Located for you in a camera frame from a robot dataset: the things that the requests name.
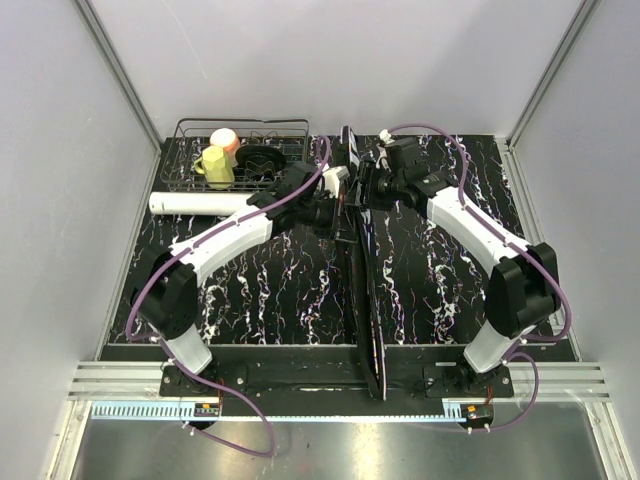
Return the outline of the black racket bag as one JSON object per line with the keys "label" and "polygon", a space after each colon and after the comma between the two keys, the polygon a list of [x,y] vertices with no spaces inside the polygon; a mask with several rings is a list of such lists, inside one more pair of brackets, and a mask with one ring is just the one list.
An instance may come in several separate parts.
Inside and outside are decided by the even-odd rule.
{"label": "black racket bag", "polygon": [[381,322],[375,291],[377,269],[371,211],[362,203],[359,181],[361,159],[357,138],[346,125],[341,129],[336,164],[345,166],[348,177],[339,193],[336,253],[345,293],[345,322],[357,346],[363,378],[372,398],[387,399],[387,375]]}

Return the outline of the white shuttlecock tube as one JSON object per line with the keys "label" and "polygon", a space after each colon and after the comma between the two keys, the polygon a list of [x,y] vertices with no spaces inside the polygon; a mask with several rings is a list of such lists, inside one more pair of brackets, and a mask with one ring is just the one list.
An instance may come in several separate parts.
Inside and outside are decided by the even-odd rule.
{"label": "white shuttlecock tube", "polygon": [[230,216],[250,197],[250,193],[152,192],[148,208],[153,215]]}

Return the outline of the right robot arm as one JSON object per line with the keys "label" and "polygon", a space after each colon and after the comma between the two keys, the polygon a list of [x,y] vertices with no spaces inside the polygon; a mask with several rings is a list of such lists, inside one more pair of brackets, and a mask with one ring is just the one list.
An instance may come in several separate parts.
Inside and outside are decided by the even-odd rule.
{"label": "right robot arm", "polygon": [[465,347],[454,384],[476,396],[517,344],[562,306],[557,256],[546,243],[532,245],[510,233],[475,205],[452,176],[432,171],[417,140],[393,140],[387,165],[358,162],[356,198],[365,208],[389,210],[400,202],[444,229],[488,275],[485,322]]}

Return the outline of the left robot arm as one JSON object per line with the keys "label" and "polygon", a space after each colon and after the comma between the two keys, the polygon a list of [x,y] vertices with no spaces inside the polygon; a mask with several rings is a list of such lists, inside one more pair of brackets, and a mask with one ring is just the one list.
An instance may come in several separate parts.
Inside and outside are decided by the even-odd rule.
{"label": "left robot arm", "polygon": [[127,337],[136,338],[135,319],[147,322],[149,335],[164,342],[174,361],[185,367],[181,384],[193,395],[208,394],[216,372],[209,366],[212,354],[196,327],[202,284],[236,257],[297,225],[331,234],[348,177],[346,166],[318,169],[297,162],[284,178],[251,195],[227,219],[167,248],[145,248],[138,277],[127,294],[131,306]]}

